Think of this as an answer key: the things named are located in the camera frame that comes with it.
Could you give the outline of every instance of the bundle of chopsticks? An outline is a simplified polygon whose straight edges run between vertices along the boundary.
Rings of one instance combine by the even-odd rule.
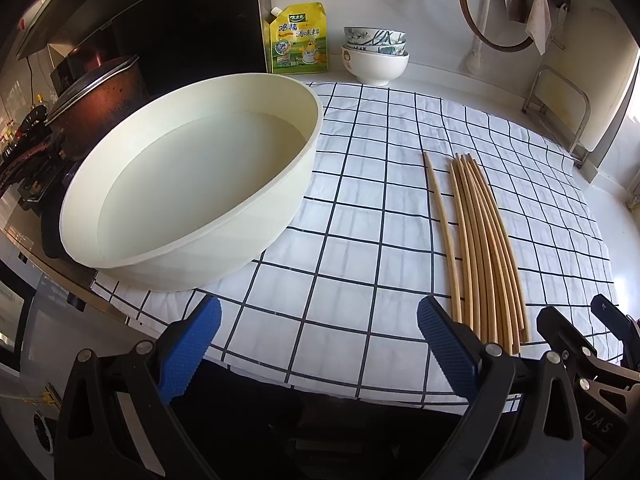
[[[444,234],[451,317],[471,328],[483,343],[498,343],[517,354],[520,343],[529,340],[529,327],[518,267],[493,193],[471,155],[456,155],[449,174],[462,250],[463,306],[453,238],[427,152],[424,161]]]

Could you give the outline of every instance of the copper-colored pot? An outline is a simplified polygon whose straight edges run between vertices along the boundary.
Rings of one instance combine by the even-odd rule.
[[[149,102],[138,56],[118,57],[84,74],[46,120],[71,160],[82,160],[117,124]]]

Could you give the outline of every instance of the pot lid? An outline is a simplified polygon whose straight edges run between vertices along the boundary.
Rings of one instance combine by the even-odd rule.
[[[90,72],[84,74],[80,79],[67,88],[60,98],[56,101],[45,120],[45,124],[50,124],[64,112],[66,112],[73,104],[77,103],[91,90],[101,85],[116,74],[125,71],[133,66],[138,60],[138,56],[116,57],[103,63],[98,68],[94,68]]]

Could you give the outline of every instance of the oval white tub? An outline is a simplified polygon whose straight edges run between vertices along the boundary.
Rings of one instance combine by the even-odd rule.
[[[207,285],[256,258],[308,186],[322,104],[271,74],[209,79],[122,121],[78,170],[60,215],[77,262],[143,289]]]

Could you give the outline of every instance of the stack of bowls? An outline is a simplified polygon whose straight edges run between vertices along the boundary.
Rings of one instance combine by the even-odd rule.
[[[363,84],[386,86],[409,62],[404,32],[384,28],[345,27],[342,46],[345,68]]]

